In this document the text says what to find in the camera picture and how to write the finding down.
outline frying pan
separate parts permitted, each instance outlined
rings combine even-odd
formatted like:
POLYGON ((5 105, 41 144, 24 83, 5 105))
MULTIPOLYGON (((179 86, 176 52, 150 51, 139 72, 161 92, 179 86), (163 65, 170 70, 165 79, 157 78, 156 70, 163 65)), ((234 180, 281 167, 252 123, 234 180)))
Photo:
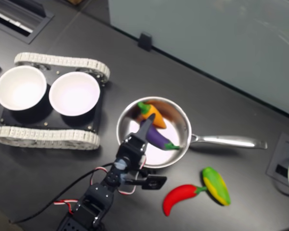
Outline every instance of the frying pan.
POLYGON ((221 145, 228 145, 241 148, 266 149, 265 141, 242 136, 198 136, 192 134, 191 124, 187 115, 176 103, 162 97, 145 97, 138 99, 128 105, 117 123, 117 140, 119 144, 131 132, 137 132, 142 120, 141 112, 137 106, 138 102, 154 105, 163 115, 166 129, 158 131, 174 145, 179 145, 179 150, 164 151, 151 144, 146 149, 146 163, 148 168, 162 168, 173 165, 186 153, 189 145, 194 142, 206 142, 221 145))

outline toy vegetable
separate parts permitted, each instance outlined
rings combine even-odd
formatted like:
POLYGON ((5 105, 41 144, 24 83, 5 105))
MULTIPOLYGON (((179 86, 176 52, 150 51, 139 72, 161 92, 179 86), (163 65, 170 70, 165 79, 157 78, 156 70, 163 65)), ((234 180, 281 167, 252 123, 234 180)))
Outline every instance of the toy vegetable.
POLYGON ((166 128, 163 116, 156 109, 155 106, 153 106, 152 104, 144 104, 143 102, 139 102, 137 105, 140 108, 141 115, 143 116, 143 118, 148 119, 150 115, 155 113, 155 119, 153 121, 153 124, 158 128, 166 128))
POLYGON ((178 202, 197 196, 200 192, 208 190, 210 194, 222 205, 230 205, 231 200, 224 180, 221 175, 211 167, 202 171, 205 187, 192 184, 181 185, 171 190, 164 199, 163 210, 169 216, 171 208, 178 202))
POLYGON ((211 195, 222 205, 230 205, 230 196, 221 175, 213 168, 206 167, 202 171, 202 177, 211 195))
POLYGON ((163 210, 169 216, 171 208, 179 201, 197 196, 200 192, 207 190, 207 187, 197 187, 192 184, 181 185, 171 190, 164 199, 163 210))
MULTIPOLYGON (((145 120, 141 121, 140 126, 144 124, 145 120)), ((175 146, 170 140, 160 134, 154 126, 151 125, 148 133, 146 134, 146 139, 152 145, 162 150, 173 150, 180 149, 179 146, 175 146)))

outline pan handle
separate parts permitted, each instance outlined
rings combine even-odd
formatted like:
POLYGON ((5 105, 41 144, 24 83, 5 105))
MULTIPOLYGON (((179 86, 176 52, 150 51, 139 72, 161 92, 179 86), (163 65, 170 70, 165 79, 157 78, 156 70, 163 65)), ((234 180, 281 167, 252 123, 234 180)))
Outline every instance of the pan handle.
POLYGON ((240 148, 267 149, 267 143, 244 136, 197 136, 192 134, 193 142, 215 143, 240 148))

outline dark gray table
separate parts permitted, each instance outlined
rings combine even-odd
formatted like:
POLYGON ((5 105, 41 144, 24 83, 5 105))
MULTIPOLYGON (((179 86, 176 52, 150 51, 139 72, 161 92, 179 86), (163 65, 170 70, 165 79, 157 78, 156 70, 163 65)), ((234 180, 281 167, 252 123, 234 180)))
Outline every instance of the dark gray table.
MULTIPOLYGON (((156 95, 178 103, 196 134, 250 136, 267 140, 269 148, 263 151, 193 146, 178 163, 158 171, 168 177, 162 190, 137 189, 131 196, 117 194, 104 219, 107 229, 289 230, 289 197, 282 195, 265 174, 281 132, 289 134, 289 119, 154 51, 139 49, 134 41, 82 14, 80 8, 73 9, 59 1, 46 1, 45 5, 55 18, 30 45, 0 31, 0 75, 13 67, 15 55, 22 51, 87 57, 106 63, 111 69, 111 82, 104 100, 101 148, 85 152, 0 144, 3 213, 12 220, 31 215, 80 175, 113 161, 120 113, 130 102, 156 95), (203 193, 179 203, 171 216, 165 217, 161 204, 166 193, 184 183, 200 185, 199 172, 207 166, 225 179, 232 204, 219 206, 203 193)), ((87 187, 88 180, 84 180, 64 198, 78 198, 87 187)), ((289 192, 287 187, 278 187, 289 192)), ((65 212, 65 206, 51 206, 21 226, 27 231, 52 231, 65 212)))

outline white bowl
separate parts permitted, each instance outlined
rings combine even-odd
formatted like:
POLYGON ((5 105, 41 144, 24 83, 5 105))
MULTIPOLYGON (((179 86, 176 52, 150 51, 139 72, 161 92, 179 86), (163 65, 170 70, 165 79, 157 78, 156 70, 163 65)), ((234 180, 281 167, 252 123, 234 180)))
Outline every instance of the white bowl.
POLYGON ((49 101, 60 114, 79 116, 94 108, 100 93, 100 86, 94 77, 83 72, 69 72, 53 83, 49 101))
POLYGON ((32 66, 18 66, 0 77, 0 104, 13 111, 33 107, 44 96, 47 82, 44 74, 32 66))

